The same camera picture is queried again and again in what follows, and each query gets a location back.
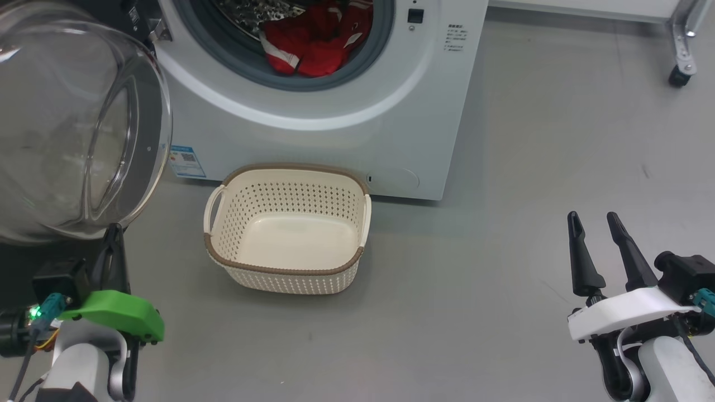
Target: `yellow wire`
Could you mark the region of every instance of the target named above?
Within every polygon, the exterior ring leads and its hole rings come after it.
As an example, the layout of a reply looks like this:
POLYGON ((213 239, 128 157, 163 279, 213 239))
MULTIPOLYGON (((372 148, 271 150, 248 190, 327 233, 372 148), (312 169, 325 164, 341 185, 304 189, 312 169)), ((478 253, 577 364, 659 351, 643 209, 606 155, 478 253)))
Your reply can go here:
POLYGON ((37 350, 45 349, 55 338, 57 338, 58 332, 59 332, 59 329, 55 330, 54 333, 52 333, 52 336, 50 336, 49 339, 45 341, 45 343, 41 344, 40 346, 36 346, 35 348, 37 350))

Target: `blue and white label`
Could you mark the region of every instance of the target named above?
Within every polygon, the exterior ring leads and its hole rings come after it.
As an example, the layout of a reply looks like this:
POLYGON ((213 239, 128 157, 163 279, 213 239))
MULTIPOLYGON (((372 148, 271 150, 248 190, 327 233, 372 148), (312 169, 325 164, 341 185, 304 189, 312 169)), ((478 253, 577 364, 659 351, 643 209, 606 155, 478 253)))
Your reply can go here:
POLYGON ((199 158, 196 157, 196 152, 191 147, 172 145, 169 161, 172 163, 174 173, 178 177, 206 178, 204 168, 201 167, 199 158))

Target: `perforated basket wall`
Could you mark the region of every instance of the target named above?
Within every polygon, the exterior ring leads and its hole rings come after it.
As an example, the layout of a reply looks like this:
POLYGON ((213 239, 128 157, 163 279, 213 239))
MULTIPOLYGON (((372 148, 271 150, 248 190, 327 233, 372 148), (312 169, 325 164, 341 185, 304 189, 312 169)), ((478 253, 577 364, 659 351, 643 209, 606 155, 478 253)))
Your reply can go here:
POLYGON ((209 199, 204 213, 204 241, 210 257, 248 288, 308 295, 337 293, 355 278, 370 228, 370 211, 365 186, 347 173, 303 165, 246 167, 231 174, 209 199), (222 199, 210 227, 211 209, 218 195, 222 199), (237 257, 251 219, 276 212, 325 215, 354 225, 360 239, 355 254, 329 270, 239 263, 237 257))

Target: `basket bottom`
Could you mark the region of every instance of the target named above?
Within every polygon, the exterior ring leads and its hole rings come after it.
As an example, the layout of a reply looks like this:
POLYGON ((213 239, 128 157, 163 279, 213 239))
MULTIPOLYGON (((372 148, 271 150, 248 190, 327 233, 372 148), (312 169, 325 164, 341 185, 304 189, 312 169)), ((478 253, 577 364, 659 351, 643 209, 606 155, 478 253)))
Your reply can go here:
POLYGON ((357 228, 345 220, 271 213, 248 223, 237 261, 288 270, 332 270, 353 257, 358 242, 357 228))

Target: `beige basket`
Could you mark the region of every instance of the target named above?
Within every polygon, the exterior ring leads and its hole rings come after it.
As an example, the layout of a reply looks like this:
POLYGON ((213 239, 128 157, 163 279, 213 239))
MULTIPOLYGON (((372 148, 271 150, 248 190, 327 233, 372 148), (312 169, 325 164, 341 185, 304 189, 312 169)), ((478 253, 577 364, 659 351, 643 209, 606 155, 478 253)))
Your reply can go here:
POLYGON ((211 194, 204 241, 211 258, 247 288, 327 295, 355 278, 370 213, 367 189, 347 173, 304 165, 245 167, 211 194))

